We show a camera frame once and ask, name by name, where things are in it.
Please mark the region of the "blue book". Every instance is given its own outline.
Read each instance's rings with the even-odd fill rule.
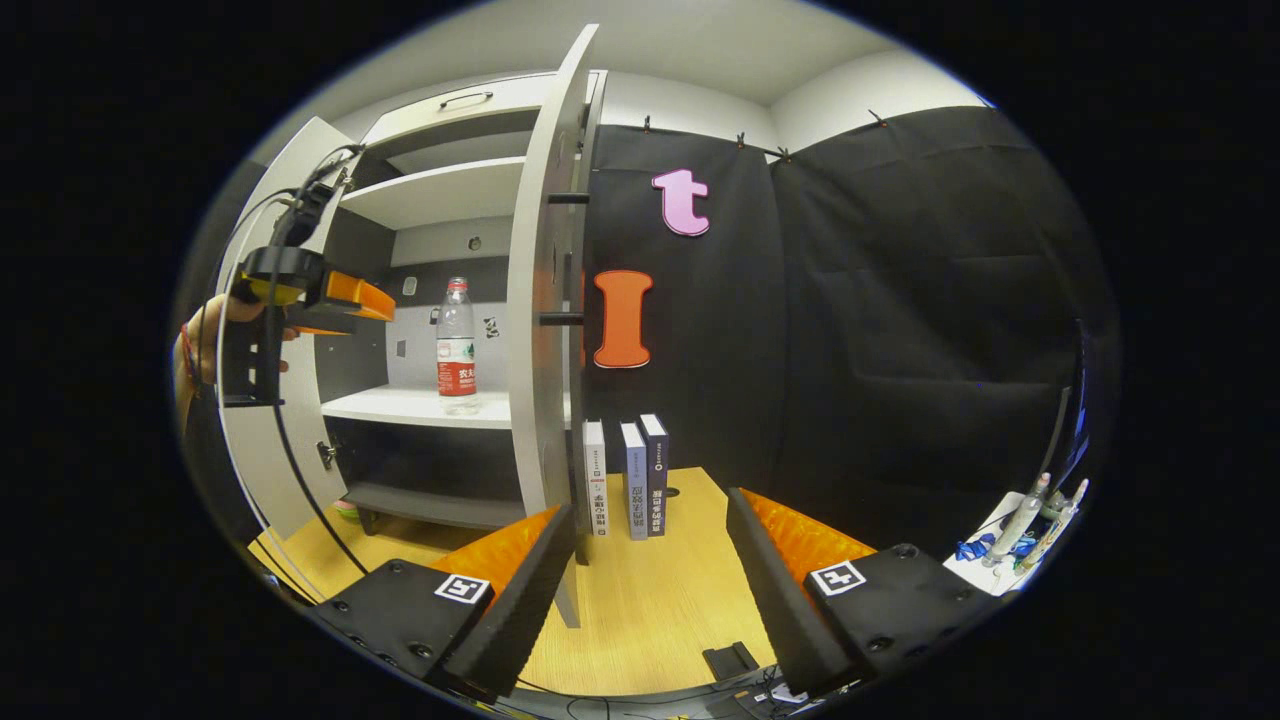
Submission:
[[[635,423],[622,423],[622,445],[627,454],[627,516],[631,525],[631,539],[645,539],[649,528],[645,518],[649,515],[645,493],[649,483],[649,459]]]
[[[649,537],[667,534],[667,464],[671,438],[657,415],[640,415],[640,430],[649,451]]]

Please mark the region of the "cabinet door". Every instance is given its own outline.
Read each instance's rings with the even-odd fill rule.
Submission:
[[[507,277],[511,429],[525,512],[570,502],[564,447],[566,328],[540,325],[543,313],[562,309],[564,254],[571,251],[570,205],[550,205],[552,192],[572,191],[573,156],[586,105],[588,50],[598,26],[589,24],[564,56],[534,124],[520,177]],[[575,562],[556,594],[564,624],[576,628]]]
[[[266,169],[244,206],[242,219],[247,217],[247,211],[255,204],[271,192],[300,186],[328,154],[351,142],[324,120],[312,118],[293,136],[293,140]],[[334,181],[335,177],[325,178],[325,182],[329,183]],[[311,240],[302,247],[324,252],[325,236],[329,233],[329,224],[340,200],[340,187],[338,193],[338,197],[334,197],[325,208]],[[250,251],[262,247],[270,241],[271,228],[283,211],[282,204],[271,202],[265,209],[259,210],[256,217],[244,220],[223,258],[219,292],[227,292],[229,288],[236,265]],[[223,337],[225,336],[219,333],[219,359],[223,352]],[[289,364],[289,372],[280,374],[280,397],[284,398],[280,413],[284,418],[289,447],[298,462],[298,469],[302,471],[302,478],[316,503],[324,509],[346,495],[347,486],[342,480],[338,465],[334,462],[326,470],[316,451],[316,443],[329,445],[329,437],[320,414],[314,341],[315,336],[303,334],[285,342],[280,350],[280,357]],[[219,396],[221,395],[221,378],[219,377]],[[275,424],[275,415],[270,407],[223,407],[220,413],[223,432],[227,436],[227,450],[230,452],[232,465],[236,468],[237,475],[261,509],[266,523],[282,538],[288,538],[315,518],[315,511],[302,493],[302,488],[298,487],[293,469],[289,466]]]

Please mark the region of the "plastic water bottle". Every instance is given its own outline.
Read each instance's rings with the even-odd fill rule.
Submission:
[[[467,297],[467,279],[449,278],[435,324],[435,368],[440,404],[449,415],[474,415],[476,395],[475,315]]]

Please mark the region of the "white book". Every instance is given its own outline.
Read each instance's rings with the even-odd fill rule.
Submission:
[[[644,438],[635,423],[622,423],[622,445],[627,455],[627,515],[631,525],[631,539],[649,537],[645,521],[649,512],[645,493],[649,484],[649,461]]]
[[[586,502],[591,514],[591,534],[609,534],[609,501],[604,483],[604,424],[582,423],[582,452],[586,455]]]

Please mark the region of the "black curtain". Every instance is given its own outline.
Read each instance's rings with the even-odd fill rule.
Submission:
[[[1114,300],[1070,193],[1004,115],[891,118],[772,174],[790,350],[780,502],[874,547],[945,557],[1034,480],[1073,382],[1076,318],[1101,370],[1102,454]]]
[[[707,184],[694,211],[709,229],[685,237],[662,218],[650,183],[689,169]],[[721,487],[772,492],[782,437],[786,295],[768,165],[759,150],[712,137],[602,126],[586,211],[584,409],[603,420],[608,471],[626,470],[620,421],[657,414],[671,433],[671,466],[701,466]],[[641,342],[650,361],[604,369],[605,270],[653,278]]]

